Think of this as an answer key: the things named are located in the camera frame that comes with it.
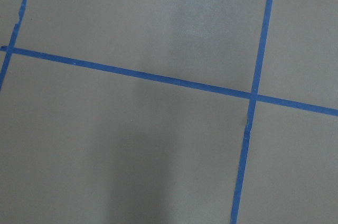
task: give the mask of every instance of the concrete floor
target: concrete floor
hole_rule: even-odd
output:
[[[0,0],[0,45],[21,1]],[[265,5],[28,0],[0,91],[0,223],[230,223]],[[273,2],[238,224],[338,219],[337,10]]]

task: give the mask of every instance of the floor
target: floor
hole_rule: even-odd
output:
[[[335,223],[337,11],[0,0],[0,223]]]

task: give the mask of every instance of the blue line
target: blue line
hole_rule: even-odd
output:
[[[7,50],[7,46],[1,46],[0,47],[0,51],[6,51],[6,50]],[[97,64],[97,63],[92,63],[92,62],[88,62],[88,61],[71,59],[71,58],[51,55],[51,54],[47,54],[47,53],[41,53],[41,52],[37,52],[37,51],[19,49],[19,48],[14,48],[13,53],[16,53],[16,54],[19,54],[19,55],[25,55],[25,56],[33,57],[33,58],[39,58],[39,59],[44,59],[44,60],[50,60],[50,61],[55,61],[55,62],[71,64],[71,65],[75,65],[75,66],[91,68],[91,69],[95,69],[95,70],[101,70],[100,67],[106,67],[108,70],[105,70],[105,71],[112,72],[112,73],[116,73],[115,69],[119,69],[119,70],[122,71],[122,73],[120,73],[120,74],[127,75],[127,76],[134,74],[134,77],[136,77],[136,78],[141,78],[141,79],[151,78],[151,80],[153,80],[153,81],[158,81],[157,79],[162,79],[162,81],[160,81],[162,83],[174,84],[174,85],[177,85],[177,86],[199,89],[199,90],[202,90],[202,91],[210,91],[210,92],[215,92],[215,93],[219,93],[219,94],[223,94],[223,95],[231,95],[231,96],[240,97],[240,98],[244,98],[244,99],[250,99],[250,93],[248,93],[248,92],[238,91],[238,90],[229,89],[229,88],[221,88],[221,87],[201,84],[201,83],[197,83],[197,82],[193,82],[193,81],[175,79],[175,78],[160,76],[160,75],[151,74],[151,73],[144,73],[144,72],[138,72],[138,71],[133,71],[133,70],[129,70],[129,69],[123,69],[123,68],[119,68],[119,67],[111,67],[111,66],[107,66],[107,65],[104,65],[104,64]],[[297,108],[297,109],[302,109],[302,110],[307,110],[307,111],[312,111],[312,112],[316,112],[316,113],[322,113],[322,114],[327,114],[327,115],[338,117],[338,109],[332,109],[332,108],[327,108],[327,107],[317,106],[317,105],[312,105],[312,104],[305,104],[303,102],[291,101],[291,100],[280,99],[280,98],[271,97],[271,96],[263,96],[263,95],[258,95],[257,101],[266,102],[268,104],[281,105],[281,106],[285,106],[285,107]]]
[[[20,6],[20,9],[19,9],[19,13],[18,13],[19,14],[19,21],[14,25],[13,32],[12,32],[11,39],[10,39],[10,43],[9,43],[8,48],[6,50],[6,56],[5,56],[5,59],[4,59],[4,62],[2,64],[2,68],[1,68],[1,71],[0,71],[0,90],[1,90],[2,84],[4,82],[8,66],[10,64],[10,60],[11,60],[11,57],[12,57],[12,54],[13,54],[13,49],[14,49],[14,45],[15,45],[15,42],[16,42],[16,38],[17,38],[17,35],[19,34],[22,19],[23,19],[23,16],[25,14],[26,4],[27,4],[27,0],[22,0],[21,6]]]
[[[326,108],[326,107],[312,105],[312,104],[304,104],[302,102],[285,100],[285,99],[280,99],[280,98],[270,97],[270,96],[262,96],[262,95],[258,95],[257,100],[261,102],[266,102],[269,104],[275,104],[275,105],[281,105],[281,106],[286,106],[286,107],[291,107],[291,108],[296,108],[296,109],[313,111],[317,113],[322,113],[322,114],[327,114],[327,115],[338,117],[337,109]]]
[[[231,209],[231,216],[230,216],[231,224],[237,223],[237,216],[238,216],[239,204],[240,204],[241,193],[242,193],[244,173],[245,173],[245,167],[246,167],[247,157],[248,157],[250,133],[252,129],[252,123],[254,121],[255,108],[256,108],[256,102],[257,102],[257,96],[258,96],[258,88],[259,88],[259,80],[260,80],[260,75],[261,75],[261,70],[262,70],[262,65],[263,65],[266,40],[268,37],[268,29],[269,29],[272,5],[273,5],[273,0],[266,0],[263,24],[262,24],[262,29],[260,33],[259,47],[258,47],[258,52],[257,52],[255,73],[253,74],[251,95],[250,95],[250,100],[249,100],[248,121],[245,126],[245,130],[244,130],[236,186],[235,186],[235,190],[233,193],[232,209]]]
[[[0,50],[6,50],[6,47],[2,46]],[[14,53],[25,55],[28,57],[34,57],[34,58],[40,58],[44,60],[60,62],[64,64],[71,64],[71,65],[79,66],[79,67],[86,67],[86,68],[91,68],[91,69],[105,71],[105,72],[122,74],[122,75],[131,76],[135,78],[153,80],[153,81],[163,82],[163,83],[187,87],[187,88],[193,88],[193,89],[204,90],[204,91],[213,92],[213,93],[219,93],[219,94],[228,95],[228,96],[235,96],[235,97],[240,97],[240,98],[245,98],[245,99],[249,99],[249,96],[250,96],[250,93],[244,92],[244,91],[216,87],[216,86],[197,83],[193,81],[160,76],[156,74],[134,71],[134,70],[120,68],[120,67],[107,66],[105,64],[98,64],[98,63],[88,62],[88,61],[83,61],[83,60],[78,60],[78,59],[71,59],[71,58],[51,55],[51,54],[42,53],[42,52],[14,48]]]

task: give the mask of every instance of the blue tape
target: blue tape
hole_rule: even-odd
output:
[[[6,50],[7,50],[7,46],[1,46],[0,47],[0,51],[6,51]],[[197,83],[197,82],[193,82],[193,81],[186,81],[186,80],[175,79],[175,78],[160,76],[160,75],[151,74],[151,73],[144,73],[144,72],[138,72],[138,71],[133,71],[133,70],[129,70],[129,69],[118,68],[118,67],[111,67],[111,66],[106,66],[104,64],[97,64],[97,63],[87,62],[87,61],[83,61],[83,60],[71,59],[71,58],[41,53],[41,52],[37,52],[37,51],[19,49],[19,48],[14,48],[13,53],[19,54],[19,55],[25,55],[25,56],[33,57],[33,58],[39,58],[39,59],[44,59],[44,60],[66,63],[66,64],[72,64],[72,65],[75,65],[75,66],[87,67],[87,68],[91,68],[91,69],[95,69],[95,70],[101,70],[100,67],[108,67],[107,69],[109,69],[109,68],[115,69],[116,68],[116,69],[122,70],[121,72],[128,72],[128,73],[120,73],[120,74],[123,74],[123,75],[134,74],[134,77],[142,78],[142,79],[148,79],[150,77],[151,80],[153,80],[153,81],[158,81],[158,79],[162,79],[162,81],[160,81],[162,83],[174,84],[174,85],[177,85],[177,86],[189,87],[189,88],[194,88],[194,89],[198,89],[198,90],[202,90],[202,91],[210,91],[210,92],[215,92],[215,93],[219,93],[219,94],[223,94],[223,95],[230,95],[230,96],[240,97],[240,98],[244,98],[244,99],[250,99],[250,93],[248,93],[248,92],[238,91],[238,90],[229,89],[229,88],[221,88],[221,87],[201,84],[201,83]],[[115,73],[114,70],[105,70],[105,71]],[[142,77],[143,74],[146,74],[148,76],[148,78]],[[316,112],[316,113],[322,113],[322,114],[327,114],[327,115],[338,117],[338,109],[332,109],[332,108],[326,108],[326,107],[317,106],[317,105],[305,104],[303,102],[296,102],[296,101],[280,99],[280,98],[271,97],[271,96],[263,96],[263,95],[258,95],[257,101],[266,102],[268,104],[281,105],[281,106],[290,107],[290,108],[297,108],[297,109],[302,109],[302,110],[307,110],[307,111],[312,111],[312,112]]]
[[[27,4],[27,0],[22,0],[21,6],[20,6],[20,9],[19,9],[19,13],[18,13],[19,14],[19,21],[14,25],[13,32],[12,32],[11,39],[10,39],[10,43],[8,45],[8,48],[6,49],[5,59],[4,59],[4,62],[2,64],[2,68],[1,68],[1,71],[0,71],[0,90],[1,90],[2,84],[4,82],[8,66],[10,64],[10,60],[11,60],[11,57],[12,57],[12,54],[13,54],[13,49],[14,49],[14,45],[15,45],[15,42],[16,42],[16,38],[17,38],[17,35],[19,34],[22,19],[23,19],[23,16],[25,14],[26,4]]]
[[[257,52],[256,65],[255,65],[255,73],[253,74],[251,95],[249,99],[248,121],[245,126],[245,130],[244,130],[236,186],[235,186],[235,190],[233,193],[231,216],[230,216],[231,224],[237,223],[237,216],[238,216],[239,204],[240,204],[241,193],[242,193],[244,173],[245,173],[245,167],[246,167],[247,157],[248,157],[250,133],[251,133],[252,123],[253,123],[254,115],[255,115],[259,81],[260,81],[260,75],[262,71],[266,40],[268,37],[268,29],[269,29],[272,5],[273,5],[273,0],[266,0],[264,18],[263,18],[263,23],[262,23],[262,29],[260,32],[259,47],[258,47],[258,52]]]
[[[6,50],[6,48],[7,47],[2,46],[0,50]],[[235,96],[235,97],[240,97],[244,99],[249,99],[249,96],[250,96],[250,93],[244,92],[244,91],[216,87],[216,86],[197,83],[193,81],[160,76],[156,74],[134,71],[134,70],[120,68],[120,67],[107,66],[105,64],[88,62],[88,61],[83,61],[83,60],[78,60],[78,59],[71,59],[71,58],[51,55],[51,54],[42,53],[42,52],[30,51],[30,50],[19,49],[19,48],[14,48],[13,51],[14,53],[25,55],[28,57],[50,60],[50,61],[60,62],[64,64],[71,64],[71,65],[75,65],[79,67],[86,67],[86,68],[91,68],[91,69],[105,71],[105,72],[112,72],[112,73],[122,74],[122,75],[131,76],[135,78],[153,80],[157,82],[162,82],[162,83],[167,83],[167,84],[172,84],[172,85],[177,85],[177,86],[182,86],[182,87],[187,87],[187,88],[193,88],[193,89],[198,89],[198,90],[204,90],[204,91],[228,95],[228,96]]]

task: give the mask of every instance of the vertical blue line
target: vertical blue line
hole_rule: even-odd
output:
[[[245,167],[247,164],[247,157],[248,157],[248,150],[249,150],[249,143],[250,143],[250,133],[252,129],[252,123],[254,120],[254,114],[255,114],[255,108],[256,108],[256,102],[257,102],[257,96],[258,96],[259,80],[260,80],[260,74],[262,71],[263,58],[264,58],[266,40],[268,36],[272,5],[273,5],[273,0],[266,0],[263,24],[262,24],[262,29],[260,33],[259,47],[258,47],[258,52],[257,52],[255,73],[253,74],[251,95],[250,95],[249,106],[248,106],[248,121],[245,126],[245,130],[244,130],[236,186],[235,186],[233,200],[232,200],[230,224],[237,223],[237,216],[238,216],[239,204],[240,204],[241,193],[242,193]]]
[[[17,38],[17,35],[19,34],[22,19],[23,19],[23,16],[25,14],[26,4],[27,4],[27,0],[22,0],[21,6],[20,6],[20,9],[19,9],[19,13],[18,13],[19,14],[19,21],[14,25],[13,32],[12,32],[11,39],[10,39],[10,43],[9,43],[7,50],[6,50],[6,56],[5,56],[5,59],[4,59],[4,62],[2,64],[2,68],[1,68],[1,71],[0,71],[0,90],[1,90],[2,84],[4,82],[8,66],[10,64],[10,60],[11,60],[11,57],[12,57],[16,38]]]

